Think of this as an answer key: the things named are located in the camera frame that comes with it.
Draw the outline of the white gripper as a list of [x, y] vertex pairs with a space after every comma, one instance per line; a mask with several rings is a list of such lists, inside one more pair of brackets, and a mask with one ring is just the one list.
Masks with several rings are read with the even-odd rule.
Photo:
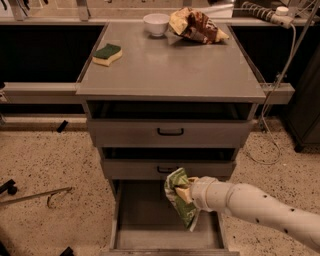
[[176, 187], [175, 191], [185, 203], [193, 202], [200, 210], [224, 212], [227, 209], [227, 195], [231, 187], [231, 183], [205, 176], [197, 179], [190, 189]]

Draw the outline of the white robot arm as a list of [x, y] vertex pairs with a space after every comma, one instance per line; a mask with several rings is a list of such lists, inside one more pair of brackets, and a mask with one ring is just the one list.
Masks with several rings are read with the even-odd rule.
[[273, 228], [320, 252], [320, 216], [288, 206], [255, 186], [202, 177], [187, 185], [175, 185], [174, 189], [199, 210]]

